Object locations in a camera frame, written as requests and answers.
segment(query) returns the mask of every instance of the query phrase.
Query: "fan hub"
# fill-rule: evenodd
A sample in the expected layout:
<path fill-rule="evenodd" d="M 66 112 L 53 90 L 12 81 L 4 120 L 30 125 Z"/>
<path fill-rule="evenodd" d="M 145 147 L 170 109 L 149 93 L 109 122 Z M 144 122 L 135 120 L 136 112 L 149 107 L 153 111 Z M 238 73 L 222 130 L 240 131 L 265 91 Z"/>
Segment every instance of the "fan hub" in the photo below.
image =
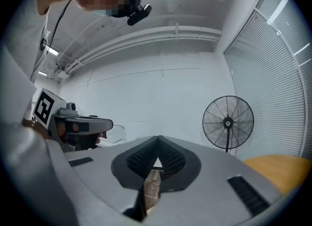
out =
<path fill-rule="evenodd" d="M 225 129 L 231 129 L 233 124 L 234 124 L 234 120 L 230 118 L 229 116 L 223 119 L 223 125 Z"/>

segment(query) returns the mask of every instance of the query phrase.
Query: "black pedestal fan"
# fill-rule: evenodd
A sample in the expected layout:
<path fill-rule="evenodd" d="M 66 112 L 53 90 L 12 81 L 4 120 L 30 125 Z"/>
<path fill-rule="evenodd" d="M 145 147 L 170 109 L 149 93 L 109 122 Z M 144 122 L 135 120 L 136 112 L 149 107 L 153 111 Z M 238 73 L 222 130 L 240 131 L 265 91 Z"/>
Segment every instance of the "black pedestal fan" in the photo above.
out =
<path fill-rule="evenodd" d="M 207 139 L 226 152 L 246 142 L 253 131 L 253 123 L 252 109 L 246 101 L 236 96 L 214 100 L 203 116 L 203 129 Z"/>

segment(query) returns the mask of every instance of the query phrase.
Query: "fluorescent light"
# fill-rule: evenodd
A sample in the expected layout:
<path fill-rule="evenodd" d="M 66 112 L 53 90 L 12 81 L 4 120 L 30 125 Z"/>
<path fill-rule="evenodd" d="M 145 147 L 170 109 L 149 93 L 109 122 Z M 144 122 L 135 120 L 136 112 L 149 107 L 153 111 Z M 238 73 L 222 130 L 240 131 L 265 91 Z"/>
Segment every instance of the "fluorescent light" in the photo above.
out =
<path fill-rule="evenodd" d="M 299 66 L 302 66 L 303 64 L 308 63 L 310 60 L 312 60 L 312 59 L 305 61 L 304 63 L 300 64 Z"/>
<path fill-rule="evenodd" d="M 53 48 L 51 48 L 49 46 L 47 46 L 47 49 L 48 49 L 48 52 L 50 52 L 50 53 L 52 53 L 52 54 L 54 54 L 56 56 L 59 54 L 59 52 L 57 50 L 54 50 Z"/>
<path fill-rule="evenodd" d="M 293 55 L 296 56 L 299 52 L 302 52 L 304 49 L 306 49 L 308 46 L 310 45 L 310 43 L 307 43 L 304 47 L 302 47 L 299 51 L 297 51 L 296 53 L 294 53 Z"/>
<path fill-rule="evenodd" d="M 44 73 L 44 72 L 39 72 L 39 74 L 44 75 L 44 76 L 47 76 L 47 74 Z"/>

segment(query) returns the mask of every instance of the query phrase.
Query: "brown object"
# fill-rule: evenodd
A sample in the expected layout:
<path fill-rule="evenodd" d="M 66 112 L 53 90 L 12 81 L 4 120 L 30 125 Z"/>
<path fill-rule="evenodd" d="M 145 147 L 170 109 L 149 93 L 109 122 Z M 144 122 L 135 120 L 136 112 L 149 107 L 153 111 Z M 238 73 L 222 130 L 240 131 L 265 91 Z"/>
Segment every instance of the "brown object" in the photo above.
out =
<path fill-rule="evenodd" d="M 145 211 L 153 208 L 158 203 L 160 182 L 159 171 L 151 170 L 143 186 Z"/>
<path fill-rule="evenodd" d="M 269 179 L 283 194 L 302 184 L 312 167 L 312 162 L 296 156 L 267 155 L 243 161 Z"/>

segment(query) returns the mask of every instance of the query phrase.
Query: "fan pole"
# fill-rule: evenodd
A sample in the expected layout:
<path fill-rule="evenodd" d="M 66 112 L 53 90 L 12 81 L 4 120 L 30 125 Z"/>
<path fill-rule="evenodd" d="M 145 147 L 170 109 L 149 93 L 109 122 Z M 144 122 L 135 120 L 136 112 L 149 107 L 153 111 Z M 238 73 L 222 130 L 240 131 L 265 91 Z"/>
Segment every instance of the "fan pole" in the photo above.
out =
<path fill-rule="evenodd" d="M 228 150 L 229 150 L 229 142 L 230 142 L 230 128 L 228 128 L 228 136 L 227 136 L 227 139 L 226 139 L 225 152 L 228 152 Z"/>

